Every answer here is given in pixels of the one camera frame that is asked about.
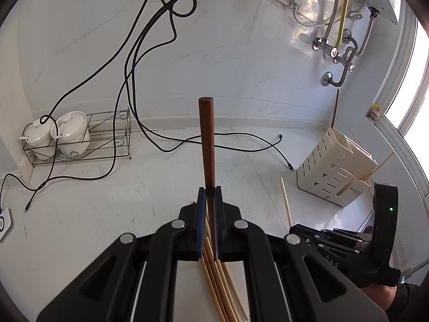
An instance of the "white wall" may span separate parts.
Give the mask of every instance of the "white wall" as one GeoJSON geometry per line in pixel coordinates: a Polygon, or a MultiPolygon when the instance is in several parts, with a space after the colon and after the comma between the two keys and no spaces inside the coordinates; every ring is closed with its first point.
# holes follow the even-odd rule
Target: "white wall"
{"type": "Polygon", "coordinates": [[[13,8],[0,28],[0,177],[19,169],[25,159],[22,130],[33,116],[22,87],[17,53],[17,18],[13,8]]]}
{"type": "MultiPolygon", "coordinates": [[[[336,128],[358,142],[378,162],[383,161],[392,148],[365,115],[386,76],[399,32],[399,26],[380,17],[376,19],[368,48],[342,91],[338,106],[336,128]]],[[[407,267],[418,265],[429,257],[429,220],[413,180],[396,155],[374,174],[372,180],[398,186],[397,236],[404,249],[407,267]]],[[[413,277],[413,282],[421,283],[426,271],[413,277]]]]}
{"type": "MultiPolygon", "coordinates": [[[[19,1],[19,65],[35,118],[113,55],[142,1],[19,1]]],[[[176,9],[185,12],[190,6],[190,0],[181,0],[176,9]]],[[[159,0],[149,0],[138,30],[159,7],[159,0]]],[[[342,67],[299,41],[299,34],[311,30],[299,27],[288,8],[274,0],[198,0],[191,17],[175,22],[176,42],[153,51],[138,65],[140,116],[197,114],[197,98],[210,95],[218,115],[330,119],[335,89],[322,87],[320,79],[327,70],[338,78],[342,67]]],[[[352,28],[362,38],[366,22],[352,28]]],[[[164,15],[142,49],[171,37],[164,15]]],[[[113,110],[126,53],[68,97],[55,115],[113,110]]]]}

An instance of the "bundle of chopsticks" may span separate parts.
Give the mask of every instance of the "bundle of chopsticks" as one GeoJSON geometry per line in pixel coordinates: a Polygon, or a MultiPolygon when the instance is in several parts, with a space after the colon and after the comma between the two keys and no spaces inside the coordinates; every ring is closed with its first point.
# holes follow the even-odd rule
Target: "bundle of chopsticks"
{"type": "Polygon", "coordinates": [[[211,233],[209,221],[205,219],[205,241],[202,259],[200,260],[202,269],[213,298],[214,306],[221,322],[240,322],[239,313],[232,298],[231,290],[237,300],[243,316],[249,319],[246,310],[232,282],[231,273],[226,263],[221,263],[213,257],[211,233]]]}

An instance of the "wire rack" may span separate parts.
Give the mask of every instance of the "wire rack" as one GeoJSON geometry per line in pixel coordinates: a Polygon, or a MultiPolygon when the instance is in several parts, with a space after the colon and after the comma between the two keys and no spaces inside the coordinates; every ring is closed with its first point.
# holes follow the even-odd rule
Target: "wire rack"
{"type": "MultiPolygon", "coordinates": [[[[86,115],[87,118],[87,131],[89,132],[90,139],[80,142],[72,143],[58,143],[58,150],[55,158],[55,163],[73,163],[78,161],[89,160],[102,160],[113,159],[114,144],[113,144],[113,120],[115,120],[115,140],[116,140],[116,158],[128,157],[130,155],[130,139],[131,139],[131,118],[130,109],[117,111],[116,115],[113,111],[97,112],[94,114],[86,115]],[[85,152],[75,158],[70,158],[61,151],[62,145],[82,144],[89,142],[88,148],[85,152]]],[[[23,132],[25,136],[29,123],[23,132]]],[[[30,147],[25,140],[22,143],[22,149],[27,156],[30,163],[35,166],[52,164],[53,157],[46,160],[41,160],[36,157],[35,151],[38,155],[44,155],[40,152],[40,148],[55,147],[55,140],[51,139],[49,145],[30,147]]]]}

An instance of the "white ceramic jar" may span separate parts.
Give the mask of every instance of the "white ceramic jar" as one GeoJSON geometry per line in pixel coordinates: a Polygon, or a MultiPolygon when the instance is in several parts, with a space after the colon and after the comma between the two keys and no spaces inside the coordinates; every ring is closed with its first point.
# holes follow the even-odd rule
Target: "white ceramic jar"
{"type": "Polygon", "coordinates": [[[55,128],[55,125],[50,118],[43,125],[39,120],[35,120],[25,136],[20,137],[30,148],[33,148],[31,151],[40,160],[48,160],[55,154],[55,139],[50,134],[52,127],[55,128]]]}
{"type": "Polygon", "coordinates": [[[89,131],[86,115],[81,111],[69,112],[57,120],[58,135],[55,125],[51,127],[51,136],[58,139],[61,151],[70,158],[78,158],[89,145],[89,131]]]}

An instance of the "lid knob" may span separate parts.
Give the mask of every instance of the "lid knob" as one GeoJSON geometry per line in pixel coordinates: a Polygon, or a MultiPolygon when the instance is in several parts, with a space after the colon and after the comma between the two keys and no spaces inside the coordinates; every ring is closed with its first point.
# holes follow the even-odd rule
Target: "lid knob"
{"type": "Polygon", "coordinates": [[[72,116],[70,115],[70,114],[65,114],[64,116],[63,116],[63,122],[64,123],[68,123],[68,122],[70,122],[72,120],[72,116]]]}

